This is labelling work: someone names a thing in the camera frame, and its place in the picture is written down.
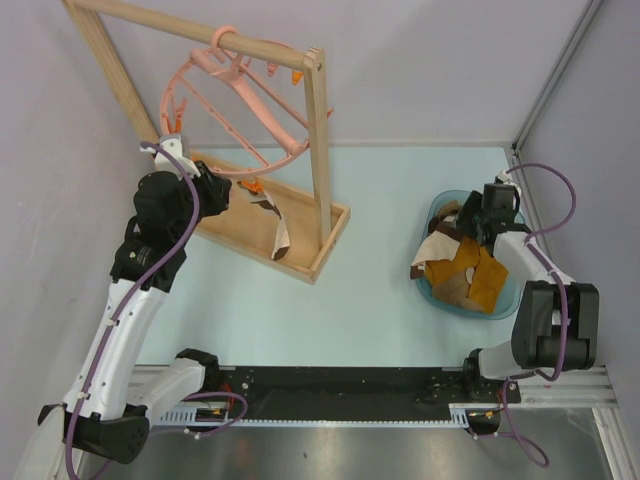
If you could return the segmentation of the orange clothes clip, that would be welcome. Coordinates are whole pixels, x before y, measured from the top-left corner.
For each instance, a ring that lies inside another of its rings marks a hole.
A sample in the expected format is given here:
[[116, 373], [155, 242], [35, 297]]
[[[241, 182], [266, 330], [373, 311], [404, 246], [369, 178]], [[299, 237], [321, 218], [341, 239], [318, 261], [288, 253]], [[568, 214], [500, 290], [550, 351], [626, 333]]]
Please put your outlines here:
[[264, 192], [264, 187], [257, 178], [252, 180], [241, 180], [239, 184], [252, 195], [260, 195]]

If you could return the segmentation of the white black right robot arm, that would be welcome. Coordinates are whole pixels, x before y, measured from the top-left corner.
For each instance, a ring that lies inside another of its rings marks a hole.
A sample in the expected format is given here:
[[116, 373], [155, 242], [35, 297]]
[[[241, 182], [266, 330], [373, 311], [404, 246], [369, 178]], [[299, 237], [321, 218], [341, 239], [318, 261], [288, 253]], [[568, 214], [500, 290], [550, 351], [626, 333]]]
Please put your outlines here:
[[501, 263], [521, 297], [511, 339], [472, 351], [463, 363], [461, 388], [484, 401], [499, 382], [539, 375], [555, 381], [564, 372], [589, 370], [596, 360], [599, 292], [565, 274], [516, 220], [520, 195], [502, 180], [472, 191], [454, 225]]

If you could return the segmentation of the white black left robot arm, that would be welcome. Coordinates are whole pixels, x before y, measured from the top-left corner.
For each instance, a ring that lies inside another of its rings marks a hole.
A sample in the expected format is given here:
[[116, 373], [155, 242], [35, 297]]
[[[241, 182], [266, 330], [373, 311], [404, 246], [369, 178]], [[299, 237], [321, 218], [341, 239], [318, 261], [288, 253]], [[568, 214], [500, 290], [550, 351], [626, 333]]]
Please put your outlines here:
[[229, 206], [230, 180], [202, 161], [195, 168], [192, 177], [158, 171], [140, 179], [88, 357], [62, 403], [41, 410], [40, 422], [56, 410], [64, 413], [62, 461], [70, 477], [76, 451], [132, 462], [166, 412], [192, 395], [214, 397], [224, 382], [217, 356], [184, 349], [161, 374], [128, 393], [147, 331], [187, 258], [186, 242], [203, 218]]

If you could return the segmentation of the pink round clip hanger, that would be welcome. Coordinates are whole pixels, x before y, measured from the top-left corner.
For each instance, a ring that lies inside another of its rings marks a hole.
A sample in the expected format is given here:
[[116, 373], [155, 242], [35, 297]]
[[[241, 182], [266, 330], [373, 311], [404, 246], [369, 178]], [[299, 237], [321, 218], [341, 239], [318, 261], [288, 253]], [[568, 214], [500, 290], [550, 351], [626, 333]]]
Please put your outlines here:
[[[188, 127], [234, 140], [250, 157], [248, 165], [210, 166], [217, 176], [252, 180], [280, 170], [309, 154], [312, 180], [328, 178], [328, 119], [324, 51], [302, 53], [286, 44], [259, 39], [242, 50], [223, 44], [238, 31], [231, 25], [213, 30], [209, 45], [190, 50], [170, 77], [159, 106], [161, 135], [183, 134]], [[287, 69], [304, 84], [305, 113], [299, 112], [269, 83]]]

